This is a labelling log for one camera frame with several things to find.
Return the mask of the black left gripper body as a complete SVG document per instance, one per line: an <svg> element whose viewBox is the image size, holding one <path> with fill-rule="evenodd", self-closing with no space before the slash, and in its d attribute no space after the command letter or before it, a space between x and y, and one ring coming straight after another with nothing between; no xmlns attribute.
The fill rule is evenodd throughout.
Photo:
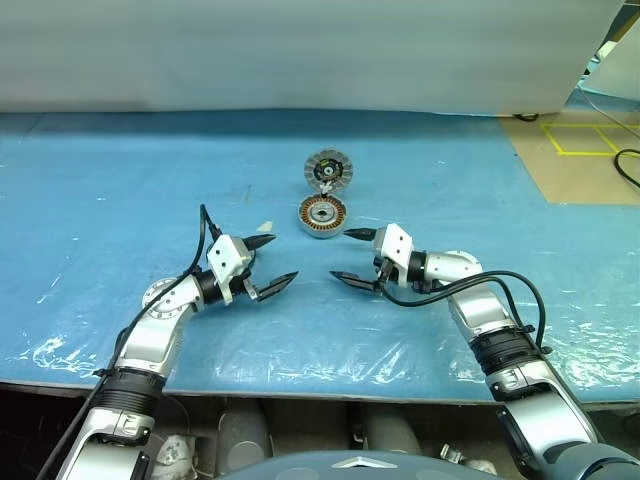
<svg viewBox="0 0 640 480"><path fill-rule="evenodd" d="M231 290L234 294L246 294L251 300L258 299L256 287L253 285L251 268L256 259L258 249L257 238L233 238L233 246L239 265L234 268L231 278Z"/></svg>

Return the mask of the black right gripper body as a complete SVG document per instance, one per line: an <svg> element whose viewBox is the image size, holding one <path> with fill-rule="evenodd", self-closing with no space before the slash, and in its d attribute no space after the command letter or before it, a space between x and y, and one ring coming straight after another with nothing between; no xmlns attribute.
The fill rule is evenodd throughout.
<svg viewBox="0 0 640 480"><path fill-rule="evenodd" d="M400 272L400 228L384 227L376 231L373 240L376 252L377 276L380 283L398 282Z"/></svg>

